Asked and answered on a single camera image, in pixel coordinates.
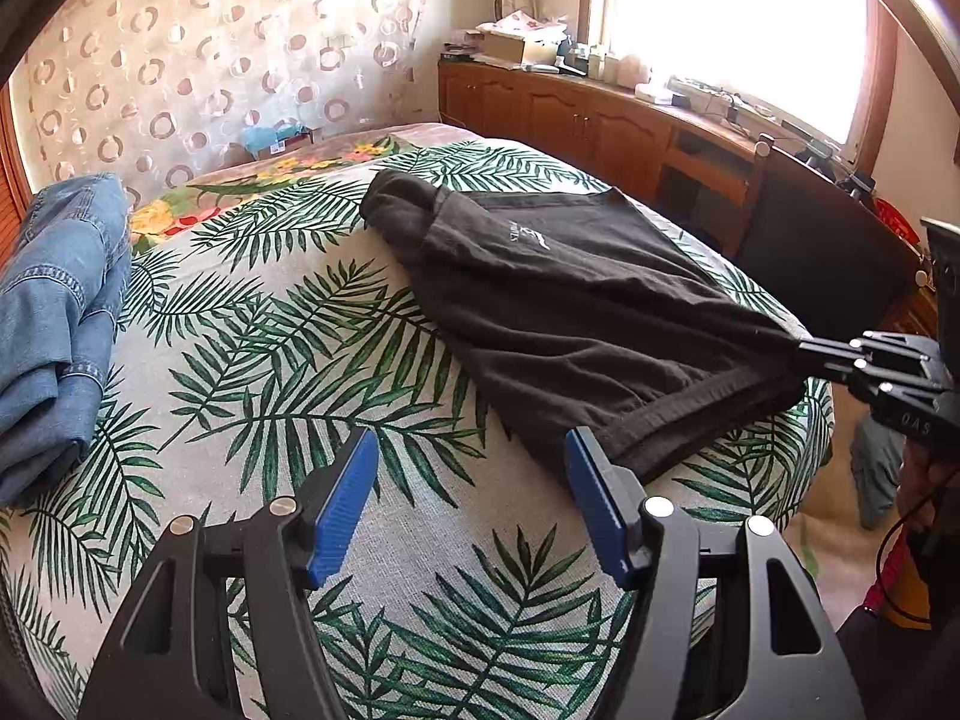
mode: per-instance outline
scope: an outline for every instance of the black chair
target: black chair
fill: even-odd
[[[816,170],[760,136],[743,221],[724,255],[814,336],[880,329],[918,289],[920,257]]]

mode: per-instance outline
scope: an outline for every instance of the floor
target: floor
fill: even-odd
[[[833,385],[833,400],[833,457],[817,473],[784,537],[817,581],[824,608],[833,627],[838,628],[874,583],[877,548],[896,514],[891,512],[875,531],[861,528],[850,469],[850,442],[853,427],[868,409],[843,386]]]

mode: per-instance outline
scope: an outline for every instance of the bed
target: bed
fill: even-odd
[[[133,225],[94,448],[51,493],[0,512],[0,569],[47,695],[76,714],[110,618],[171,518],[248,517],[366,425],[381,447],[376,495],[342,573],[311,598],[349,716],[586,716],[630,597],[599,572],[568,494],[478,396],[357,206],[383,167],[463,191],[605,186],[438,124],[354,139],[332,158],[312,148],[193,181]],[[734,266],[637,207],[735,300],[803,333]],[[793,409],[648,490],[695,517],[758,512],[784,528],[832,427],[829,384],[810,380]],[[229,594],[241,693],[260,717],[241,581]],[[704,584],[697,632],[711,610]]]

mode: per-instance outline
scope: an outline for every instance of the window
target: window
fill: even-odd
[[[669,74],[738,91],[851,159],[869,57],[868,0],[603,0],[605,42]]]

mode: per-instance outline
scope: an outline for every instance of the gray cloth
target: gray cloth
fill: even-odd
[[[100,173],[37,193],[0,280],[0,506],[93,438],[131,271],[127,199]]]
[[[880,525],[894,505],[905,441],[901,434],[877,424],[870,415],[856,423],[853,430],[851,471],[860,506],[860,525],[867,530]]]

